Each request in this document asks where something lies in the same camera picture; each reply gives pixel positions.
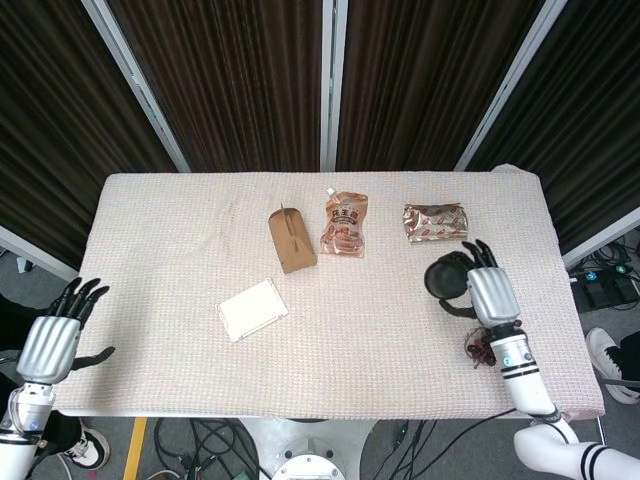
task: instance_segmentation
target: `gray floor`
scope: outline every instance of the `gray floor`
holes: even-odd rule
[[[628,244],[635,245],[640,234],[631,232]],[[34,267],[33,271],[18,274],[15,256],[7,253],[0,257],[0,292],[11,300],[24,305],[41,307],[48,305],[55,299],[64,287],[64,282],[47,272]],[[583,329],[600,326],[605,328],[615,340],[638,331],[640,329],[640,306],[634,310],[620,312],[611,309],[599,310],[580,315]],[[605,392],[605,406],[607,414],[603,418],[603,425],[610,446],[633,456],[640,457],[640,405],[621,405],[611,399]],[[129,438],[133,421],[126,418],[91,418],[85,420],[88,425],[100,430],[111,444],[111,460],[108,465],[97,473],[88,475],[87,472],[71,467],[73,478],[76,480],[92,478],[95,480],[121,479],[126,462]],[[150,419],[147,427],[145,445],[140,463],[138,478],[144,480],[147,476],[162,469],[157,459],[152,432],[156,420]],[[371,479],[378,470],[383,459],[391,452],[393,439],[401,422],[379,422],[372,431],[365,446],[361,478]],[[457,433],[469,426],[472,421],[447,420],[438,423],[431,440],[416,469],[428,463]],[[546,479],[557,478],[553,475],[539,474],[525,469],[515,456],[512,437],[526,421],[502,420],[486,423],[465,435],[434,467],[430,470],[431,478],[494,478],[494,479]],[[179,431],[179,423],[167,424],[167,440],[176,449],[189,450],[188,436]],[[413,433],[416,422],[412,422],[407,439]],[[598,434],[595,423],[574,422],[575,430],[581,440],[597,441]],[[388,478],[403,449],[399,449],[387,462],[381,479]],[[45,460],[33,477],[35,480],[65,480],[67,478],[60,461],[57,458]],[[225,478],[214,476],[208,478]]]

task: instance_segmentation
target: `black cable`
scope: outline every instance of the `black cable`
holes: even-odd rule
[[[597,266],[604,269],[615,269],[617,265],[627,264],[631,261],[631,257],[627,250],[631,247],[627,247],[624,244],[624,237],[621,237],[623,243],[618,243],[618,240],[613,241],[600,249],[593,252],[591,255],[583,258],[578,265],[574,267],[574,271],[584,270],[584,265],[588,262],[595,263]]]
[[[434,420],[433,424],[431,425],[431,429],[429,430],[429,433],[427,433],[427,436],[425,437],[425,439],[422,441],[422,445],[420,445],[420,448],[418,448],[418,451],[416,452],[416,456],[415,459],[417,459],[420,454],[422,453],[422,450],[424,450],[424,447],[427,445],[427,442],[429,441],[429,439],[431,438],[431,434],[433,433],[433,431],[436,428],[436,425],[438,425],[438,421]],[[398,470],[398,472],[401,472],[404,469],[408,469],[410,464],[406,464],[404,467],[401,467],[400,470]]]
[[[418,433],[418,430],[416,429],[416,431],[413,434],[413,439],[412,439],[411,443],[409,444],[407,449],[404,451],[404,454],[400,458],[400,461],[396,465],[396,468],[394,468],[393,472],[391,472],[391,476],[389,477],[389,480],[393,480],[396,477],[396,475],[403,470],[403,468],[401,468],[401,466],[404,463],[404,459],[407,458],[407,455],[409,455],[409,451],[411,450],[411,446],[413,445],[413,441],[415,440],[417,433]]]
[[[226,457],[233,455],[246,466],[254,479],[257,480],[260,477],[260,472],[271,479],[271,475],[258,462],[253,438],[241,424],[236,424],[227,419],[188,419],[194,442],[194,452],[190,454],[172,452],[162,444],[161,428],[164,420],[164,418],[159,418],[156,422],[153,440],[158,459],[165,469],[175,470],[167,463],[167,457],[179,462],[187,472],[193,471],[197,467],[204,470],[212,465],[219,465],[219,468],[224,471],[229,480],[233,480],[234,475],[230,471],[228,463],[225,462]],[[249,438],[250,447],[247,446],[243,435]],[[207,444],[211,440],[216,440],[224,446],[214,448],[214,446]],[[205,452],[207,458],[203,459],[201,454]]]
[[[492,415],[492,416],[490,416],[490,417],[484,418],[484,419],[482,419],[482,420],[480,420],[480,421],[478,421],[478,422],[474,423],[474,424],[473,424],[473,425],[471,425],[470,427],[465,428],[465,429],[464,429],[462,432],[460,432],[460,433],[459,433],[459,434],[458,434],[458,435],[457,435],[453,440],[451,440],[451,442],[449,442],[449,445],[447,445],[447,446],[444,448],[444,450],[442,450],[442,452],[440,452],[440,453],[436,456],[436,458],[434,458],[433,460],[431,460],[431,462],[429,462],[429,464],[428,464],[426,467],[424,467],[422,470],[420,470],[418,473],[416,473],[416,474],[415,474],[415,476],[411,477],[411,479],[410,479],[410,480],[414,480],[414,479],[418,478],[420,475],[422,475],[422,474],[423,474],[423,473],[425,473],[427,470],[429,470],[429,469],[433,466],[433,464],[435,464],[438,460],[440,460],[440,458],[442,458],[442,456],[443,456],[445,453],[447,453],[447,451],[448,451],[448,450],[449,450],[449,449],[450,449],[450,448],[451,448],[451,447],[452,447],[452,446],[453,446],[453,445],[454,445],[458,440],[460,440],[460,439],[464,436],[464,434],[466,434],[467,432],[469,432],[469,431],[473,430],[474,428],[476,428],[476,427],[477,427],[477,426],[479,426],[479,425],[482,425],[482,424],[483,424],[483,423],[485,423],[485,422],[488,422],[488,421],[490,421],[490,420],[494,420],[494,419],[496,419],[496,418],[498,418],[498,417],[502,417],[502,416],[504,416],[504,415],[508,415],[508,414],[513,413],[513,412],[515,412],[515,411],[516,411],[516,409],[515,409],[515,408],[511,408],[511,409],[506,410],[506,411],[504,411],[504,412],[502,412],[502,413],[498,413],[497,415]]]
[[[409,468],[405,472],[402,480],[407,480],[413,476],[413,465],[416,461],[416,448],[418,447],[418,443],[420,443],[420,437],[422,437],[422,429],[424,428],[424,424],[427,423],[424,420],[421,420],[418,424],[418,428],[416,429],[416,433],[411,440],[411,460],[407,464]]]
[[[640,300],[636,300],[636,302],[631,305],[630,307],[625,307],[625,308],[621,308],[621,307],[609,307],[612,310],[618,310],[619,312],[626,312],[627,310],[633,310],[634,308],[636,308],[638,305],[640,305]]]
[[[393,447],[393,450],[391,450],[391,452],[389,452],[389,455],[384,457],[384,460],[380,464],[380,468],[378,468],[378,471],[373,476],[373,480],[376,480],[376,478],[378,478],[378,475],[380,475],[380,472],[382,472],[382,469],[384,468],[385,464],[389,461],[389,459],[393,456],[393,454],[396,453],[396,450],[398,450],[398,447]]]

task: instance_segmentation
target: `table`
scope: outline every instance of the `table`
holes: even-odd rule
[[[298,208],[314,242],[325,189],[369,196],[364,259],[318,255],[284,275],[267,225]],[[457,241],[409,244],[405,203],[460,202],[469,237],[509,274],[548,390],[574,418],[604,413],[538,178],[496,172],[119,174],[104,187],[81,275],[111,291],[57,407],[73,415],[479,418],[511,406],[463,344],[477,323],[440,309],[425,269]],[[289,315],[231,343],[215,305],[271,278]],[[458,305],[468,302],[460,299]]]

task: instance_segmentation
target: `dark curtain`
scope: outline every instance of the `dark curtain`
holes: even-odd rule
[[[453,169],[541,4],[350,0],[337,169]]]
[[[0,224],[79,267],[106,177],[173,164],[80,1],[0,3]]]
[[[109,0],[198,172],[315,171],[322,0]]]
[[[640,206],[640,9],[567,4],[471,170],[540,176],[567,252]]]

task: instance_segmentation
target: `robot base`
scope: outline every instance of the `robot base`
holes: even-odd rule
[[[301,423],[277,418],[242,418],[241,421],[253,437],[260,465],[274,474],[273,480],[359,479],[362,450],[376,424],[375,420]],[[266,477],[261,475],[260,479],[266,480]]]

